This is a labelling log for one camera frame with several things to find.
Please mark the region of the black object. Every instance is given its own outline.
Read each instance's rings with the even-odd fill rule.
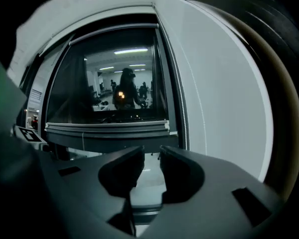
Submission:
[[[163,204],[185,202],[202,187],[204,171],[196,162],[165,146],[158,158],[167,189],[162,195]]]
[[[37,137],[36,134],[30,129],[20,128],[20,132],[23,134],[27,141],[41,141],[39,137]]]
[[[144,148],[129,148],[120,152],[122,156],[100,169],[99,180],[112,196],[129,198],[144,168]]]
[[[254,227],[271,215],[271,212],[247,188],[236,189],[232,194]]]
[[[80,168],[78,168],[77,166],[72,166],[72,167],[69,167],[69,168],[60,169],[58,172],[63,177],[65,175],[69,175],[71,173],[75,173],[75,172],[78,172],[78,171],[80,171]]]
[[[122,75],[129,76],[130,78],[135,78],[135,74],[133,73],[133,70],[131,68],[124,68]]]

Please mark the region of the ceiling light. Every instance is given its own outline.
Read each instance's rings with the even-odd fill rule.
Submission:
[[[114,68],[114,66],[101,68],[100,70],[111,69],[111,68]]]
[[[121,50],[121,51],[116,51],[114,53],[116,55],[118,55],[118,54],[123,54],[123,53],[142,52],[142,51],[147,51],[147,49],[144,48],[144,49]]]

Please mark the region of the window frame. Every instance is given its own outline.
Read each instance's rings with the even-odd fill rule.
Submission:
[[[53,123],[47,122],[47,111],[48,104],[50,100],[51,90],[56,78],[56,75],[59,71],[60,66],[62,65],[63,59],[65,58],[67,52],[71,48],[71,45],[84,40],[86,38],[95,36],[97,34],[106,33],[108,31],[119,30],[119,29],[127,29],[127,28],[137,28],[137,27],[151,27],[155,28],[154,38],[156,42],[157,56],[161,65],[161,74],[163,77],[163,88],[165,91],[165,101],[167,105],[167,115],[168,120],[155,120],[155,121],[144,121],[144,122],[125,122],[120,123],[120,125],[115,125],[115,123],[111,124],[69,124],[69,123]],[[114,151],[115,148],[119,145],[122,145],[122,141],[125,143],[123,145],[130,144],[140,144],[147,145],[148,149],[152,151],[157,148],[153,146],[154,142],[156,146],[160,145],[170,145],[170,146],[179,146],[179,136],[176,127],[176,116],[175,116],[175,105],[173,98],[173,91],[171,86],[171,81],[173,80],[170,77],[170,68],[167,62],[167,57],[165,53],[165,47],[162,42],[161,33],[159,31],[159,24],[154,23],[141,23],[141,24],[125,24],[125,25],[117,25],[112,27],[106,27],[99,29],[97,31],[87,33],[79,38],[75,38],[73,34],[69,40],[65,43],[62,48],[61,55],[57,59],[57,63],[52,71],[51,78],[49,79],[49,83],[47,89],[45,91],[45,95],[43,96],[41,117],[39,117],[39,125],[38,130],[41,133],[41,136],[45,137],[48,141],[64,145],[67,147],[72,147],[76,149],[83,149],[95,152],[111,152]],[[125,127],[127,129],[129,135],[126,134],[110,134],[109,131],[114,128]],[[115,146],[104,146],[104,144],[97,144],[98,147],[93,149],[93,147],[86,148],[87,144],[84,144],[85,141],[96,140],[99,143],[102,143],[102,139],[104,138],[107,141],[113,140],[117,141],[118,144],[113,144]]]

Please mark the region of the gray surface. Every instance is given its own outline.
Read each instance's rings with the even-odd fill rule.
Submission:
[[[142,238],[240,238],[252,230],[232,191],[247,187],[271,212],[282,202],[267,186],[237,165],[197,153],[182,151],[205,172],[201,189],[187,202],[165,204]]]
[[[110,139],[110,138],[93,138],[93,134],[85,133],[84,139],[82,134],[73,136],[71,134],[60,134],[59,132],[47,132],[47,141],[67,146],[74,149],[110,153],[131,146],[144,146],[146,152],[159,152],[161,145],[178,146],[177,135],[166,135],[148,138],[135,138],[135,134],[131,134],[132,138],[128,139]]]
[[[130,122],[130,123],[103,123],[103,124],[72,124],[72,123],[53,123],[47,122],[47,128],[50,126],[66,126],[66,127],[135,127],[145,125],[165,125],[168,120],[144,121],[144,122]]]
[[[170,78],[170,74],[169,74],[166,53],[164,50],[164,45],[163,45],[163,41],[161,39],[161,35],[160,35],[158,29],[156,29],[155,32],[156,32],[156,36],[157,36],[157,45],[159,47],[158,53],[160,55],[161,68],[163,70],[163,80],[164,80],[165,91],[166,91],[169,127],[170,127],[170,131],[173,132],[173,131],[177,131],[177,128],[176,128],[176,116],[175,116],[173,90],[171,88],[171,82],[170,82],[171,78]]]
[[[135,149],[131,147],[125,151],[109,153],[107,155],[96,156],[74,161],[57,161],[57,169],[65,169],[77,166],[81,171],[62,177],[69,191],[78,201],[82,202],[89,210],[95,213],[104,221],[108,221],[115,214],[123,210],[126,199],[111,196],[99,181],[100,168],[121,157],[125,153]]]
[[[106,221],[102,218],[104,215],[96,214],[93,209],[90,208],[90,204],[92,204],[92,202],[85,204],[84,200],[80,201],[76,194],[73,193],[77,190],[71,188],[71,185],[69,184],[66,185],[62,177],[59,176],[57,170],[53,169],[54,164],[47,153],[40,152],[39,157],[44,173],[44,180],[68,232],[68,238],[133,238],[132,236],[106,223]],[[93,204],[101,205],[103,203],[96,198],[92,199],[93,196],[86,197],[90,197],[89,199],[94,201]]]

